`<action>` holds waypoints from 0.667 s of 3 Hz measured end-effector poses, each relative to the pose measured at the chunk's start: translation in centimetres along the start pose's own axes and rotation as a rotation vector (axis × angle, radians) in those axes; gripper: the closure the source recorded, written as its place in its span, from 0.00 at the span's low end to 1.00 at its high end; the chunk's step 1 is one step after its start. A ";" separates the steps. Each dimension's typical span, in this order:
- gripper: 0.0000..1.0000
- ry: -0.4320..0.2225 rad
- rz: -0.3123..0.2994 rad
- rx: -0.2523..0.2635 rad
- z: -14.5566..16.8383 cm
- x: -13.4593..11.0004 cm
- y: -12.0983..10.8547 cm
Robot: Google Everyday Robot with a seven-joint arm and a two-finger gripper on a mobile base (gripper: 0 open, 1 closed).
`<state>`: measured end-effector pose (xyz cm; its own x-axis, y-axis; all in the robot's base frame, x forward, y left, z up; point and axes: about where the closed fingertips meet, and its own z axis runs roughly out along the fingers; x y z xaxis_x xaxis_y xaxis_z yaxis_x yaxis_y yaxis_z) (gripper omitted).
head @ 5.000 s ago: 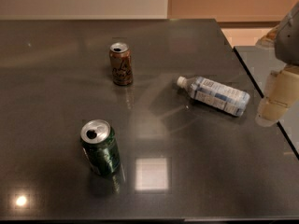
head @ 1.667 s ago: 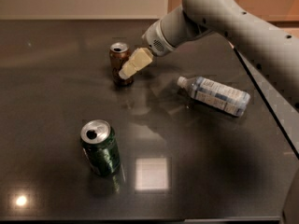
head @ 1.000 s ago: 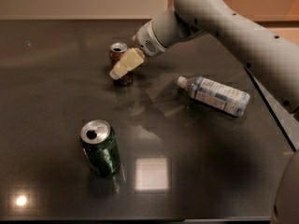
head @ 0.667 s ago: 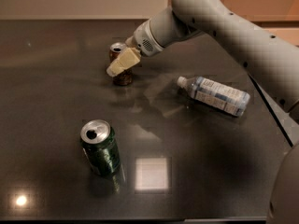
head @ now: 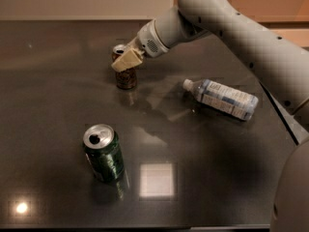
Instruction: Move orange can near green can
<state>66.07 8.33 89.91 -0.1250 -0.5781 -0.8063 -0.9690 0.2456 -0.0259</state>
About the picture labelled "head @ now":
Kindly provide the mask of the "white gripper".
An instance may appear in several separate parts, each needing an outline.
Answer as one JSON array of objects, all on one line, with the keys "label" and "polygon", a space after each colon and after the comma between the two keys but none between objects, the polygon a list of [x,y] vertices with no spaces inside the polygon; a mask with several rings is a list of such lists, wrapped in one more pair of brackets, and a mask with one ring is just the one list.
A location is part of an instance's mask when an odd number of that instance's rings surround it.
[{"label": "white gripper", "polygon": [[128,43],[129,49],[120,55],[111,65],[117,73],[135,68],[143,63],[143,55],[156,58],[169,51],[159,38],[155,21],[145,24],[137,33],[136,37]]}]

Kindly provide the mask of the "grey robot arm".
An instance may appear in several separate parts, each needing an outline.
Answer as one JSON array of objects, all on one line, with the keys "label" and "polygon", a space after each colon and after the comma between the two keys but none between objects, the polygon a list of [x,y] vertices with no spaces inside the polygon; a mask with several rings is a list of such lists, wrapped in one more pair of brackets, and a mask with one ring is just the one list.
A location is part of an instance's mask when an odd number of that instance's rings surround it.
[{"label": "grey robot arm", "polygon": [[[112,64],[117,72],[177,44],[217,36],[276,100],[309,131],[309,52],[239,13],[227,0],[178,0],[146,24]],[[273,202],[269,232],[309,232],[309,140],[288,157]]]}]

